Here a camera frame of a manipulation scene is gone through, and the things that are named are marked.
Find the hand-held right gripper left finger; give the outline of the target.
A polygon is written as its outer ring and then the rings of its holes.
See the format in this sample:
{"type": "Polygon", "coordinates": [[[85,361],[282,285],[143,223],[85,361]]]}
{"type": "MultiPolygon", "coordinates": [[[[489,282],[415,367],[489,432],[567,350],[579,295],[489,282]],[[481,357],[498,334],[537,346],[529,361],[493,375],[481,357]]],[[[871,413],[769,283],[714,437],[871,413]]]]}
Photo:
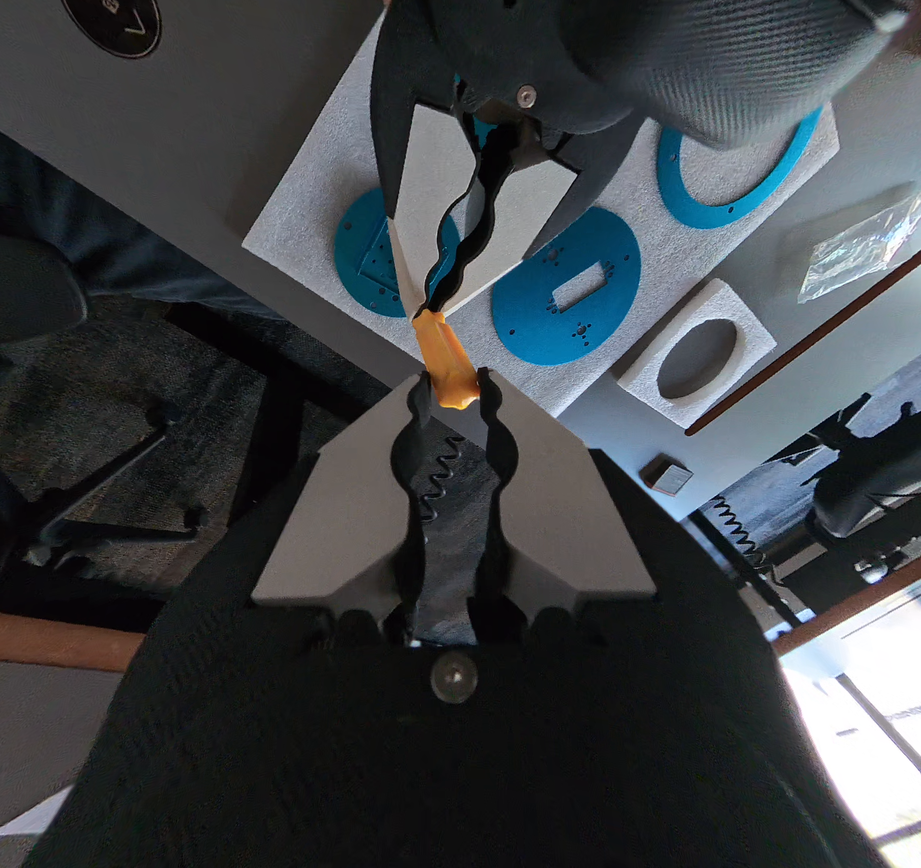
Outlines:
{"type": "Polygon", "coordinates": [[[322,448],[253,588],[260,607],[367,612],[382,626],[399,606],[393,562],[410,530],[411,498],[392,468],[412,422],[410,375],[322,448]]]}

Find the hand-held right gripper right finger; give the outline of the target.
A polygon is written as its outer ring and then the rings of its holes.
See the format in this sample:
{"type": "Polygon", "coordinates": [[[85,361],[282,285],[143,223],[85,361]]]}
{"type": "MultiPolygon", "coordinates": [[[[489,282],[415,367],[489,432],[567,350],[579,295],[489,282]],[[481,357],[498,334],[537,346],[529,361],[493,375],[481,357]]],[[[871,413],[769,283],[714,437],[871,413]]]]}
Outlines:
{"type": "Polygon", "coordinates": [[[473,624],[576,616],[657,588],[582,440],[498,372],[481,368],[493,491],[471,597],[473,624]]]}

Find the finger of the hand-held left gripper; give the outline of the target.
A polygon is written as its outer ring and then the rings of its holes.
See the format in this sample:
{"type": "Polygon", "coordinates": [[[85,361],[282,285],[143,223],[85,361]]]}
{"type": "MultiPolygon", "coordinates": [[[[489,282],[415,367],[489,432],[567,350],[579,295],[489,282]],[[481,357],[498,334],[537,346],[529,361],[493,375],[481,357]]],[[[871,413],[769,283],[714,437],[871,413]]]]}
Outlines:
{"type": "Polygon", "coordinates": [[[448,317],[522,263],[577,178],[543,148],[536,126],[496,126],[477,172],[481,214],[429,293],[430,311],[448,317]]]}
{"type": "Polygon", "coordinates": [[[467,195],[476,157],[459,121],[418,104],[413,109],[395,216],[388,218],[401,303],[408,320],[426,299],[426,279],[441,257],[439,228],[467,195]]]}

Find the blue square metal bracket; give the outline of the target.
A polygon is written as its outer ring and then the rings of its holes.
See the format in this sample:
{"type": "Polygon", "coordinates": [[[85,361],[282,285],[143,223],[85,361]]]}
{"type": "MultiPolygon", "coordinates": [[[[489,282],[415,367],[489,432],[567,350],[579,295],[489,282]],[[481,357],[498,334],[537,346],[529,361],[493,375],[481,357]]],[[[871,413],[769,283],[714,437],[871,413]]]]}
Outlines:
{"type": "Polygon", "coordinates": [[[399,299],[399,284],[390,241],[388,219],[383,216],[372,230],[362,258],[357,267],[358,276],[372,282],[378,288],[378,295],[389,293],[399,299]]]}

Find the orange-handled screwdriver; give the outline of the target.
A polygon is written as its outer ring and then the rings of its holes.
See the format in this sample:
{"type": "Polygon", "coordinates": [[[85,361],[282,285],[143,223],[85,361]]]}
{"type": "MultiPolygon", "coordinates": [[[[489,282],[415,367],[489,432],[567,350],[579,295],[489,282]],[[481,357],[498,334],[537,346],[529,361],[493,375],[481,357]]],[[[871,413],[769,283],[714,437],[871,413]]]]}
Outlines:
{"type": "Polygon", "coordinates": [[[443,313],[423,309],[412,321],[439,405],[463,411],[480,397],[477,369],[443,313]]]}

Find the round black desk button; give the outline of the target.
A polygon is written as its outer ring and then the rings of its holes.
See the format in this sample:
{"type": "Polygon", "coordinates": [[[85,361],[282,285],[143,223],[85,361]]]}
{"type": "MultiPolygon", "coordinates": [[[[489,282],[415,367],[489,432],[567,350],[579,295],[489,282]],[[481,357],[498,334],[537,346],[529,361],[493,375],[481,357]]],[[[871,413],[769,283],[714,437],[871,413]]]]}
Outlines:
{"type": "Polygon", "coordinates": [[[120,59],[142,59],[159,45],[163,22],[157,0],[61,0],[78,29],[120,59]]]}

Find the blue plate with rectangular hole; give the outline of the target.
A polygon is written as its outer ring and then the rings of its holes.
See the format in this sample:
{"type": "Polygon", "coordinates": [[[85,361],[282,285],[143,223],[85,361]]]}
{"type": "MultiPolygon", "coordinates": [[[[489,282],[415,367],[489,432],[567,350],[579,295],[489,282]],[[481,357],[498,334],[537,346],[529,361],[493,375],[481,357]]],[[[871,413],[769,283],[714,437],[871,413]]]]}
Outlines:
{"type": "Polygon", "coordinates": [[[625,321],[642,270],[637,237],[619,215],[589,209],[492,291],[502,344],[527,364],[552,367],[593,353],[625,321]]]}

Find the small grey block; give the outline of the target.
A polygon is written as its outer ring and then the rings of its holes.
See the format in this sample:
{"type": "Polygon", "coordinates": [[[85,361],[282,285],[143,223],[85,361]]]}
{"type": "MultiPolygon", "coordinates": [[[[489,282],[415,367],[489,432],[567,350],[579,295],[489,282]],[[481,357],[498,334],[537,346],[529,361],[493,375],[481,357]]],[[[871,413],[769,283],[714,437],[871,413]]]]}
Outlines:
{"type": "Polygon", "coordinates": [[[676,496],[693,476],[693,471],[665,454],[652,458],[639,471],[640,481],[649,490],[669,497],[676,496]]]}

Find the white foam sheet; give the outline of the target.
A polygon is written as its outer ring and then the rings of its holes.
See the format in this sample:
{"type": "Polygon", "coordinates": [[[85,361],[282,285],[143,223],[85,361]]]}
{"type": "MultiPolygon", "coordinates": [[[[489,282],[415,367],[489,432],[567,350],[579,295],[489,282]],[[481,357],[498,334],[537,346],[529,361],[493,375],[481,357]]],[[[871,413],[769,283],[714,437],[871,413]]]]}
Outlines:
{"type": "MultiPolygon", "coordinates": [[[[409,321],[377,317],[346,291],[334,267],[334,236],[348,206],[378,186],[368,95],[380,23],[375,23],[318,116],[281,182],[243,241],[244,248],[335,308],[299,326],[388,385],[420,367],[409,321]]],[[[713,230],[674,219],[657,182],[661,129],[647,120],[597,204],[624,218],[641,248],[638,295],[619,328],[593,353],[559,367],[537,367],[500,343],[481,293],[449,322],[478,366],[500,373],[558,416],[632,348],[839,150],[828,104],[807,146],[777,191],[752,213],[713,230]]]]}

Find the white foam square with hole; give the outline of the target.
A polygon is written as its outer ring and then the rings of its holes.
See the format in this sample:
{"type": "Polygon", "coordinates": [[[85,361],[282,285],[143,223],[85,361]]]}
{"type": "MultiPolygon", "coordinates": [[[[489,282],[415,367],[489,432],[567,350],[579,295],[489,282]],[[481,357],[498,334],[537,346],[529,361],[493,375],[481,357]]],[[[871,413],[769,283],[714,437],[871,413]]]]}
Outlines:
{"type": "Polygon", "coordinates": [[[713,279],[651,340],[618,379],[618,385],[684,430],[724,397],[764,356],[776,340],[729,284],[713,279]],[[710,321],[728,321],[736,332],[733,350],[720,372],[680,398],[662,394],[663,363],[692,331],[710,321]]]}

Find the person's dark trousers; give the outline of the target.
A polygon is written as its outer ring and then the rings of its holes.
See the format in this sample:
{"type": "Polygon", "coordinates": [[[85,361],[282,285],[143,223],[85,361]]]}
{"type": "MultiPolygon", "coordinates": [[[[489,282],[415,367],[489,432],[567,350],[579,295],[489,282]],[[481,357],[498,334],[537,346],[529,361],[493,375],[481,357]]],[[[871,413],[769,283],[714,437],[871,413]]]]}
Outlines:
{"type": "Polygon", "coordinates": [[[1,135],[1,232],[4,238],[55,248],[91,295],[197,303],[283,320],[278,312],[5,134],[1,135]]]}

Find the clear plastic bag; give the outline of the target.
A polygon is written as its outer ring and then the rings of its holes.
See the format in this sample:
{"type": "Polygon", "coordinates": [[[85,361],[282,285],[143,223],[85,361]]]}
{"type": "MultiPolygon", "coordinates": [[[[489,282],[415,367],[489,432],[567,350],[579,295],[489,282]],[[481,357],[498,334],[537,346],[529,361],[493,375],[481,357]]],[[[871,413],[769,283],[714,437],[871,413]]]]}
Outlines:
{"type": "Polygon", "coordinates": [[[915,193],[817,244],[800,285],[798,304],[887,270],[919,221],[920,194],[915,193]]]}

